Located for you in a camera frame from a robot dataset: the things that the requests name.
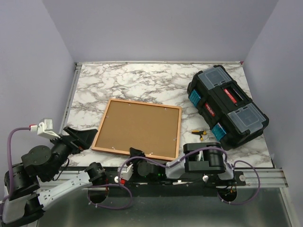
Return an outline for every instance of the marble surface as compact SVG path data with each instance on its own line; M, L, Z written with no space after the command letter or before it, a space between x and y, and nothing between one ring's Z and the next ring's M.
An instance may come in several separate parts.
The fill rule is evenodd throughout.
M221 63L239 86L250 95L240 64ZM204 142L216 141L209 126L188 99L187 86L195 73L213 64L173 63L84 63L72 100L67 125L75 129L98 128L110 98L136 100L182 107L179 151L186 143L200 142L192 130L207 130ZM255 167L272 167L263 136L228 151L229 161L244 160ZM85 150L71 155L71 166L88 166L100 162L103 166L119 166L127 156Z

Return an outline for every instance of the framed board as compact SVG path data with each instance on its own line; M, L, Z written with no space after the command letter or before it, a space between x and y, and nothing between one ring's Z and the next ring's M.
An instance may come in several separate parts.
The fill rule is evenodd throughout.
M146 157L178 157L182 108L130 100L110 99L92 150L129 155L129 148Z

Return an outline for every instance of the yellow and black clamp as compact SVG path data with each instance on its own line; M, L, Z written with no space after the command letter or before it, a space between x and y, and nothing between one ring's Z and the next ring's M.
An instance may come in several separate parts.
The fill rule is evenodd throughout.
M202 136L203 136L203 135L206 135L206 131L193 130L191 133L192 133L192 134L195 134L195 135L199 135L201 141L203 140L203 137L202 137Z

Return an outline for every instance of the black toolbox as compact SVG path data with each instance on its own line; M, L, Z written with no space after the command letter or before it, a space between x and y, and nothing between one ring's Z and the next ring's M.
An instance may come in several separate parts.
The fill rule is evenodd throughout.
M187 93L225 150L262 135L269 119L222 65L194 75Z

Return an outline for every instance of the red label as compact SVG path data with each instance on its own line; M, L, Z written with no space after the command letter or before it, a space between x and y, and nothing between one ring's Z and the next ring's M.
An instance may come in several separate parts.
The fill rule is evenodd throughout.
M232 100L233 103L237 103L237 100L229 93L227 89L224 89L225 93L228 95L228 97Z
M205 103L205 107L207 108L208 112L211 114L211 116L215 117L213 109L209 106L208 103Z

